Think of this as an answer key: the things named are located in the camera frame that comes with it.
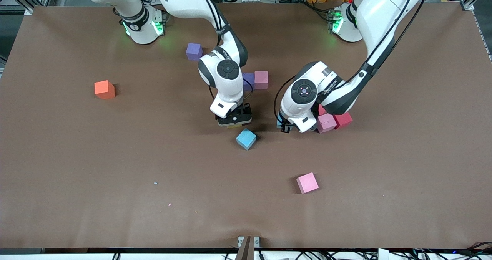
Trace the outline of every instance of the light blue cube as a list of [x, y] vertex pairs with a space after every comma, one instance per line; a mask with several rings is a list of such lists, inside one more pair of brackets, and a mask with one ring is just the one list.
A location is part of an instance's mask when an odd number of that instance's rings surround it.
[[256, 134], [252, 133], [248, 129], [244, 129], [237, 137], [236, 141], [238, 142], [241, 147], [245, 148], [246, 150], [249, 150], [251, 146], [253, 146], [253, 143], [256, 141]]
[[277, 128], [278, 129], [282, 128], [282, 123], [280, 122], [281, 120], [282, 120], [282, 118], [280, 117], [280, 113], [278, 113], [278, 115], [277, 115]]

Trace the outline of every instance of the pink cube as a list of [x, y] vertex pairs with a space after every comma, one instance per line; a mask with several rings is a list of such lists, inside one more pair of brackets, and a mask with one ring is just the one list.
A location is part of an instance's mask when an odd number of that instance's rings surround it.
[[297, 184], [299, 185], [299, 189], [301, 190], [302, 194], [311, 192], [312, 190], [316, 190], [319, 188], [318, 183], [316, 182], [316, 178], [314, 178], [314, 174], [312, 172], [298, 177]]
[[268, 88], [268, 72], [267, 71], [255, 71], [255, 73], [254, 73], [254, 88], [255, 89], [267, 89]]
[[349, 113], [334, 115], [333, 118], [335, 119], [335, 122], [337, 122], [337, 126], [335, 127], [336, 130], [344, 128], [352, 123], [352, 117]]
[[324, 133], [334, 129], [337, 126], [337, 122], [333, 115], [325, 114], [318, 117], [318, 132]]
[[318, 112], [319, 112], [318, 116], [325, 115], [327, 113], [325, 108], [323, 108], [323, 106], [321, 106], [321, 104], [318, 107]]

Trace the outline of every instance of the orange cube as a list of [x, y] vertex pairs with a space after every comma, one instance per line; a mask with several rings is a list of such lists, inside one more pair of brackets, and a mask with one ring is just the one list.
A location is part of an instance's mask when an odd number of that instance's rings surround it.
[[112, 99], [115, 97], [115, 86], [109, 80], [94, 83], [94, 94], [101, 99]]

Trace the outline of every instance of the blue cube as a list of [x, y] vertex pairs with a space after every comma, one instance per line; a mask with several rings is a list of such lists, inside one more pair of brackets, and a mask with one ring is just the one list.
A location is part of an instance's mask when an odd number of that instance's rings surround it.
[[278, 115], [277, 115], [277, 128], [278, 129], [282, 128], [282, 123], [280, 122], [281, 120], [282, 120], [282, 118], [280, 117], [280, 113], [278, 113]]
[[198, 61], [203, 55], [202, 45], [195, 43], [188, 43], [186, 48], [186, 56], [189, 60]]
[[236, 141], [238, 142], [241, 147], [245, 148], [246, 150], [249, 150], [251, 146], [253, 146], [253, 143], [256, 141], [256, 134], [252, 133], [248, 129], [244, 129], [237, 137]]
[[243, 90], [251, 91], [251, 87], [253, 87], [254, 90], [254, 73], [243, 73]]

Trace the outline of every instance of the purple cube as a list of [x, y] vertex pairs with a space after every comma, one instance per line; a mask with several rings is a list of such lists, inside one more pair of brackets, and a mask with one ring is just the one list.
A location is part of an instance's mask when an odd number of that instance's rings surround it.
[[333, 115], [325, 114], [318, 116], [318, 132], [324, 133], [334, 129], [337, 126], [337, 122]]
[[254, 85], [255, 85], [255, 89], [267, 89], [268, 88], [268, 72], [267, 71], [255, 71], [255, 73], [254, 73]]
[[189, 60], [198, 61], [203, 55], [202, 45], [195, 43], [188, 43], [186, 48], [186, 56]]
[[243, 73], [243, 90], [251, 91], [251, 87], [254, 90], [254, 74], [253, 73]]

